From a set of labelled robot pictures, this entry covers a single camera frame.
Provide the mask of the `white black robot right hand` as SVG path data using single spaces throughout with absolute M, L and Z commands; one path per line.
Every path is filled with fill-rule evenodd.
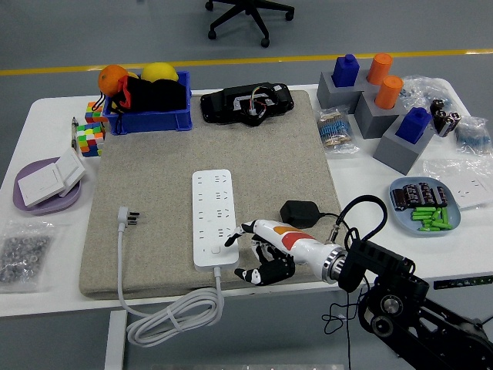
M 256 286 L 266 286 L 284 281 L 294 275 L 298 264 L 307 264 L 314 275 L 328 282 L 330 253 L 333 244 L 322 244 L 311 235 L 289 224 L 272 220 L 253 220 L 238 226 L 228 237 L 229 247 L 243 234 L 252 234 L 252 250 L 260 266 L 234 273 L 242 280 Z

